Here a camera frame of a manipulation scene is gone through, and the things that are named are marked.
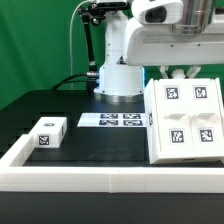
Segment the white block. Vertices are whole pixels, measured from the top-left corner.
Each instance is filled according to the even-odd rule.
[[[42,117],[30,131],[34,147],[58,148],[67,131],[66,117]]]
[[[218,80],[151,80],[144,100],[150,163],[214,161],[224,157]]]

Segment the green wall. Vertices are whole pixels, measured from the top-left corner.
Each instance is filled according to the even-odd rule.
[[[0,0],[0,109],[27,91],[50,89],[70,75],[69,25],[79,2]],[[218,5],[224,6],[224,0]],[[100,65],[104,61],[103,25],[92,31]],[[74,73],[86,72],[86,44],[78,16],[73,36]],[[147,71],[148,77],[158,77],[156,68]],[[204,66],[200,77],[221,77],[224,82],[224,66]]]

